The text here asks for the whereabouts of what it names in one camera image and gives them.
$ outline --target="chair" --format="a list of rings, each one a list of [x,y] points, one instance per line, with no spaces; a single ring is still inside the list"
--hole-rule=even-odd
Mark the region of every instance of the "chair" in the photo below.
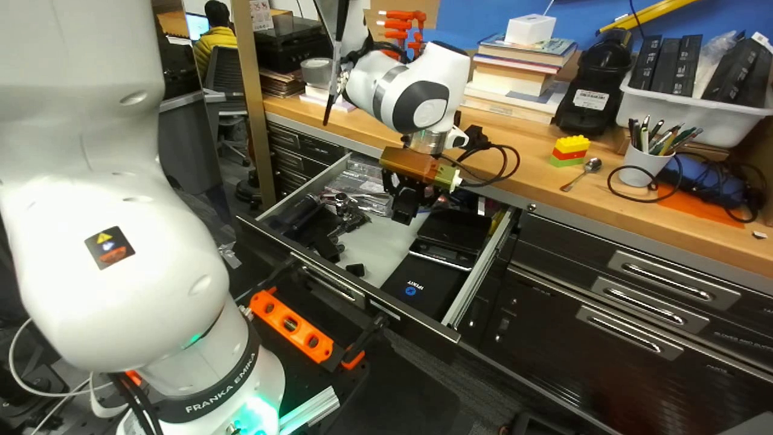
[[[203,89],[218,149],[238,154],[240,163],[250,166],[251,158],[245,153],[245,143],[250,137],[246,106],[238,49],[212,49]]]

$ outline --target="white container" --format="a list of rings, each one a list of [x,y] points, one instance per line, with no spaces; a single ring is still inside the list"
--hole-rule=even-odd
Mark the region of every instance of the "white container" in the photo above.
[[[663,93],[648,93],[628,87],[630,73],[622,83],[624,102],[616,116],[619,125],[628,125],[628,118],[665,118],[665,125],[685,125],[685,128],[700,128],[696,143],[716,145],[716,147],[735,147],[740,145],[746,134],[766,116],[773,116],[773,96],[772,87],[766,106],[740,106],[740,105],[722,105],[710,99],[691,99]]]

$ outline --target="workbench top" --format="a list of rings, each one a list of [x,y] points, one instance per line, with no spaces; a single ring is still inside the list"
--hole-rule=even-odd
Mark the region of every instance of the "workbench top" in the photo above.
[[[334,135],[345,135],[356,143],[372,147],[400,147],[400,134],[389,131],[365,112],[334,112],[330,125],[321,125],[321,106],[304,105],[297,96],[269,96],[267,113],[284,116],[309,128],[325,128]],[[484,134],[501,145],[513,145],[523,164],[516,177],[494,185],[494,188],[505,195],[528,198],[542,205],[561,209],[580,218],[634,233],[659,244],[685,249],[744,274],[756,275],[762,284],[773,278],[773,238],[762,223],[728,224],[693,212],[674,211],[659,203],[635,203],[613,195],[607,188],[607,177],[622,164],[616,153],[624,134],[604,137],[607,143],[595,143],[593,154],[604,159],[599,174],[586,177],[574,192],[563,193],[561,186],[578,177],[580,166],[551,166],[546,158],[561,131],[549,125],[516,124],[503,128],[503,124],[491,120],[487,113],[465,113],[461,128],[484,125]],[[494,174],[501,166],[501,153],[478,153],[466,159],[465,166],[484,174]]]

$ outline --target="pen holder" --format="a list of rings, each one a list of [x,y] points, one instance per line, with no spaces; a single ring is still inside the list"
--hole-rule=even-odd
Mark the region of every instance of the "pen holder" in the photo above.
[[[619,172],[619,180],[624,185],[638,186],[638,188],[640,186],[650,186],[656,182],[656,177],[670,164],[671,158],[674,158],[674,153],[670,153],[670,154],[648,154],[648,153],[628,145],[625,159],[624,159],[624,169]]]

